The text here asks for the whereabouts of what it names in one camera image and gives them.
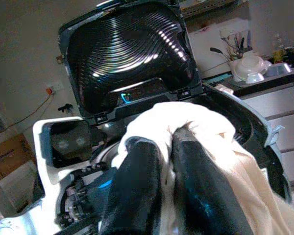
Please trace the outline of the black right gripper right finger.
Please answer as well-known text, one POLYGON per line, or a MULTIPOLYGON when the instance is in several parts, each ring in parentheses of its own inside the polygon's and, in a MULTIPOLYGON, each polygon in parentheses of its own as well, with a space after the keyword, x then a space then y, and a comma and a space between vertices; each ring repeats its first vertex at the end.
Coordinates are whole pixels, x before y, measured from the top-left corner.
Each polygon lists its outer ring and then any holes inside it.
POLYGON ((233 190, 188 128, 175 131, 171 158, 179 234, 238 234, 233 190))

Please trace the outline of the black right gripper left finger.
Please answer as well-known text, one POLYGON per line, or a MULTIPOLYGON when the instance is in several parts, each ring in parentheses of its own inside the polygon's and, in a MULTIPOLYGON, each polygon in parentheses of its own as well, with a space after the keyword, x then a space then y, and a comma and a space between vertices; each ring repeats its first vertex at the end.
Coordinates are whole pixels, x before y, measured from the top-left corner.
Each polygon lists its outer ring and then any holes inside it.
POLYGON ((157 145, 131 137, 127 156, 109 191, 99 234, 157 235, 161 215, 161 165, 157 145))

